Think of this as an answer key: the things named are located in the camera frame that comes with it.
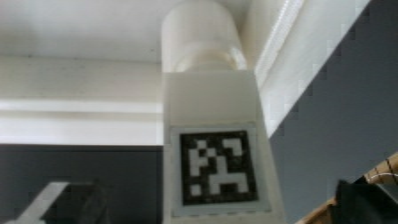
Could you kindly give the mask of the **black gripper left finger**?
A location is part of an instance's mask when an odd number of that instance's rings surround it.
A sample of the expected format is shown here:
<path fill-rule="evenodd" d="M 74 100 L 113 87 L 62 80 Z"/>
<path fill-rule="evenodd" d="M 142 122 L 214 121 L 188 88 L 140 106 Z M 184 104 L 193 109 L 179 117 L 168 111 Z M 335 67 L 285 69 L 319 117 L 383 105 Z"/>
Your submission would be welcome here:
<path fill-rule="evenodd" d="M 51 182 L 14 224 L 110 224 L 106 192 L 95 182 Z"/>

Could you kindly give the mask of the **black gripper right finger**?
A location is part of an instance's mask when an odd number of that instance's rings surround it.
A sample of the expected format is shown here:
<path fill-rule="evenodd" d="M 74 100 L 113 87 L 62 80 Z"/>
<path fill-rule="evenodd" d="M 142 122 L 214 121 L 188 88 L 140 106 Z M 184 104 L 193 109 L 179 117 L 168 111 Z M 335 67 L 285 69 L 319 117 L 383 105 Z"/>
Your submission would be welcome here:
<path fill-rule="evenodd" d="M 398 185 L 339 182 L 333 224 L 398 224 Z"/>

